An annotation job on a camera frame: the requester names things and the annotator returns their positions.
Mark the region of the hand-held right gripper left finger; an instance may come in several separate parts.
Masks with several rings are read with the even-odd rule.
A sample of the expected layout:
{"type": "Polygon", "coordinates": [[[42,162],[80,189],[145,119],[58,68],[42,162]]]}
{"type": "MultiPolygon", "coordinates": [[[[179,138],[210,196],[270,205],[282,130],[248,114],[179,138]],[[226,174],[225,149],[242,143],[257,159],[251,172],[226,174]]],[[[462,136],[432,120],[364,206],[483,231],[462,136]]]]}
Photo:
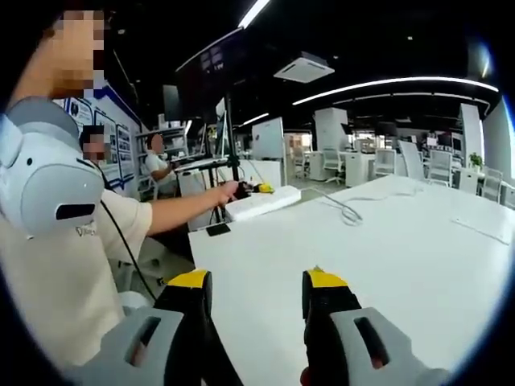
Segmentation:
{"type": "Polygon", "coordinates": [[[153,307],[132,311],[109,331],[68,378],[75,385],[240,385],[211,309],[211,273],[179,275],[153,307]]]}

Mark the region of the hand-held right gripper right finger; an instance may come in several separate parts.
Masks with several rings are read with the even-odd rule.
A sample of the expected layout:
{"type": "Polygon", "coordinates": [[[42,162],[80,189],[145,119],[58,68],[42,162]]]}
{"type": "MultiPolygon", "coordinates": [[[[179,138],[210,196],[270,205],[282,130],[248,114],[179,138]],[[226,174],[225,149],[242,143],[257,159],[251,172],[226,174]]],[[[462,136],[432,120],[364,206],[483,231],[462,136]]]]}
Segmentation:
{"type": "Polygon", "coordinates": [[[303,272],[303,320],[311,385],[444,385],[450,377],[426,366],[406,334],[319,267],[303,272]]]}

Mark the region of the person's left hand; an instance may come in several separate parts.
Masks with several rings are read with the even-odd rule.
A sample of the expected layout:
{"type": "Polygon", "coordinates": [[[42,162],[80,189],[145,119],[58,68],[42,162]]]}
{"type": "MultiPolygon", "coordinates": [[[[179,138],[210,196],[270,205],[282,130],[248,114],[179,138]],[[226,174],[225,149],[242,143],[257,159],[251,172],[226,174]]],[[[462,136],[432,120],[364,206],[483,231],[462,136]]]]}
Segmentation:
{"type": "Polygon", "coordinates": [[[214,189],[218,205],[224,206],[231,200],[237,200],[238,181],[227,181],[214,189]]]}

